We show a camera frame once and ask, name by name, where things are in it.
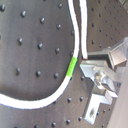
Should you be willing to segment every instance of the metal clamp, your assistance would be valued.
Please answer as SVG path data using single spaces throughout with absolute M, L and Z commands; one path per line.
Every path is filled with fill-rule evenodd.
M 84 112 L 84 119 L 94 124 L 100 103 L 112 103 L 117 98 L 113 82 L 121 83 L 128 58 L 128 38 L 112 47 L 99 52 L 88 53 L 88 60 L 83 60 L 80 68 L 85 77 L 93 82 L 93 89 Z

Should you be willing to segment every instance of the white cable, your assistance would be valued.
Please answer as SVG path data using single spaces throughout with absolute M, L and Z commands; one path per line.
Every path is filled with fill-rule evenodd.
M 77 58 L 79 53 L 79 31 L 78 31 L 78 24 L 75 16 L 74 6 L 73 6 L 73 0 L 68 0 L 69 4 L 69 10 L 71 19 L 73 22 L 73 27 L 75 30 L 75 48 L 74 48 L 74 54 L 73 57 Z M 68 83 L 70 81 L 70 77 L 66 76 L 60 85 L 60 87 L 50 96 L 47 98 L 37 100 L 37 101 L 24 101 L 24 100 L 18 100 L 14 99 L 8 96 L 5 96 L 3 94 L 0 94 L 0 104 L 18 108 L 18 109 L 38 109 L 43 108 L 45 106 L 48 106 L 49 104 L 56 101 L 61 94 L 65 91 L 66 87 L 68 86 Z
M 83 59 L 87 59 L 87 2 L 80 0 L 81 10 L 81 49 Z
M 74 31 L 75 31 L 75 48 L 74 48 L 73 56 L 77 58 L 79 53 L 79 28 L 78 28 L 76 14 L 74 10 L 73 0 L 68 0 L 68 4 L 69 4 L 69 10 L 70 10 L 71 19 L 73 22 Z

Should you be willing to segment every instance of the dark gray surface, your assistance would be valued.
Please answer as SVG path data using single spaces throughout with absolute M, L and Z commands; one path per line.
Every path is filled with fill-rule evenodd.
M 68 1 L 1 0 L 1 4 L 5 4 L 6 9 L 0 12 L 0 92 L 25 100 L 51 95 L 63 81 L 74 46 Z M 75 9 L 80 26 L 78 0 L 75 1 Z M 22 11 L 26 11 L 24 18 L 21 17 Z M 42 17 L 45 18 L 44 24 L 40 23 Z M 127 36 L 127 18 L 127 13 L 115 0 L 88 0 L 88 51 L 112 46 Z M 58 24 L 61 24 L 60 30 L 56 28 Z M 23 38 L 21 46 L 17 43 L 18 38 Z M 41 50 L 37 48 L 39 43 L 43 44 Z M 60 49 L 58 54 L 55 53 L 56 48 Z M 84 119 L 78 121 L 93 84 L 90 79 L 81 81 L 81 58 L 80 51 L 73 78 L 56 104 L 38 110 L 18 110 L 0 105 L 0 128 L 33 128 L 36 124 L 39 128 L 49 128 L 53 122 L 56 128 L 101 128 L 102 124 L 107 127 L 115 100 L 111 106 L 100 106 L 94 125 Z M 20 68 L 19 76 L 15 75 L 16 68 Z M 41 71 L 39 78 L 35 76 L 36 71 Z M 54 73 L 59 74 L 57 79 L 54 79 Z

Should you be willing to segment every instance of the green tape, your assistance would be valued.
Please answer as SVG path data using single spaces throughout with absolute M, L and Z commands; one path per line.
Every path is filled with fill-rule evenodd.
M 69 64 L 69 67 L 68 67 L 68 71 L 67 71 L 66 76 L 69 76 L 70 78 L 72 77 L 74 68 L 75 68 L 75 66 L 76 66 L 76 62 L 77 62 L 77 58 L 72 57 L 72 60 L 71 60 L 71 62 L 70 62 L 70 64 Z

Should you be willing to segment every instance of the metal bracket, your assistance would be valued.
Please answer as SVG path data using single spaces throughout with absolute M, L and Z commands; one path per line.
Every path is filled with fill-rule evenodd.
M 100 103 L 112 103 L 112 97 L 117 98 L 113 82 L 121 83 L 128 60 L 128 38 L 112 47 L 99 52 L 88 53 L 88 60 L 83 60 L 80 68 L 85 75 L 94 82 L 86 109 L 84 119 L 90 124 L 95 123 Z

